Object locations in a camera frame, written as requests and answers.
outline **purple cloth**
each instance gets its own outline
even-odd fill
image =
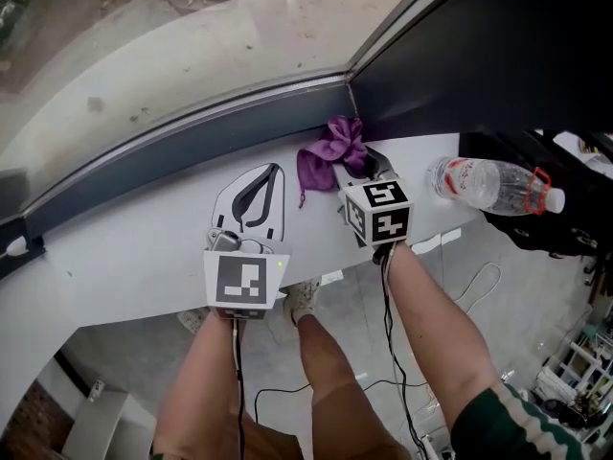
[[[296,158],[300,183],[300,206],[305,204],[305,190],[331,191],[337,187],[333,162],[342,162],[352,173],[364,172],[366,147],[362,144],[362,121],[334,116],[328,128],[310,147],[300,149]]]

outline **white stair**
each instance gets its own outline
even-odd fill
[[[62,456],[69,460],[147,460],[155,418],[126,392],[85,401]]]

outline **glass window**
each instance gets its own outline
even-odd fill
[[[343,71],[399,2],[0,0],[0,171],[34,196],[180,112]]]

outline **white table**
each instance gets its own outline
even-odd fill
[[[292,257],[284,285],[367,261],[336,213],[335,193],[307,192],[298,209],[295,135],[233,153],[146,186],[74,219],[45,237],[47,254],[0,282],[0,430],[53,354],[78,328],[201,307],[202,251],[216,195],[268,162],[285,174],[285,240]],[[374,142],[415,196],[410,243],[479,216],[430,194],[423,174],[436,157],[457,155],[459,135]]]

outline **black cable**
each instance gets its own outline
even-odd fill
[[[260,419],[258,417],[258,397],[262,392],[283,392],[284,394],[295,394],[296,392],[300,392],[301,390],[305,390],[310,387],[310,383],[307,383],[305,386],[297,388],[296,390],[283,390],[282,388],[263,388],[256,394],[256,399],[253,402],[254,412],[256,414],[256,423],[260,423]]]
[[[394,347],[392,344],[392,329],[394,328],[394,318],[392,317],[392,311],[390,309],[390,295],[388,294],[387,287],[385,285],[386,269],[387,269],[387,264],[389,263],[390,261],[389,261],[389,256],[388,256],[382,261],[382,264],[381,264],[381,285],[383,286],[383,303],[385,305],[385,312],[383,313],[383,324],[385,326],[385,334],[387,336],[388,347],[390,349],[392,359],[394,361],[394,364],[398,367],[398,370],[402,374],[402,401],[403,401],[404,411],[406,413],[406,422],[407,422],[407,425],[409,426],[409,432],[411,433],[411,438],[413,439],[413,442],[416,444],[416,446],[420,450],[421,455],[423,456],[425,460],[428,458],[428,453],[426,452],[425,446],[423,442],[421,441],[418,433],[415,431],[415,426],[413,425],[413,419],[411,418],[411,415],[408,412],[409,408],[406,403],[406,386],[405,386],[406,385],[406,373],[404,372],[404,369],[402,368],[402,366],[400,366],[400,363],[397,360],[396,353],[394,353]]]
[[[240,390],[239,405],[238,405],[238,442],[240,450],[240,460],[243,460],[245,455],[245,431],[242,428],[242,411],[245,408],[245,387],[242,379],[242,362],[240,359],[240,324],[237,319],[234,320],[234,327],[237,330],[234,337],[234,349],[237,356],[237,380]]]
[[[396,385],[393,381],[390,381],[388,379],[378,379],[377,381],[371,383],[369,386],[367,386],[366,388],[363,388],[362,390],[364,390],[364,392],[366,392],[369,388],[374,387],[375,385],[377,385],[378,383],[389,383],[390,385]],[[424,383],[420,383],[419,385],[413,385],[411,383],[407,383],[405,384],[406,387],[423,387],[427,382],[425,381]],[[253,402],[253,408],[254,408],[254,412],[256,414],[256,423],[259,424],[260,420],[259,420],[259,416],[258,416],[258,397],[260,396],[260,394],[262,392],[283,392],[285,394],[295,394],[296,392],[301,392],[302,390],[305,390],[306,388],[310,387],[310,383],[307,383],[305,386],[302,386],[300,388],[297,388],[296,390],[283,390],[282,388],[263,388],[262,390],[258,391],[258,393],[256,394],[256,399]]]

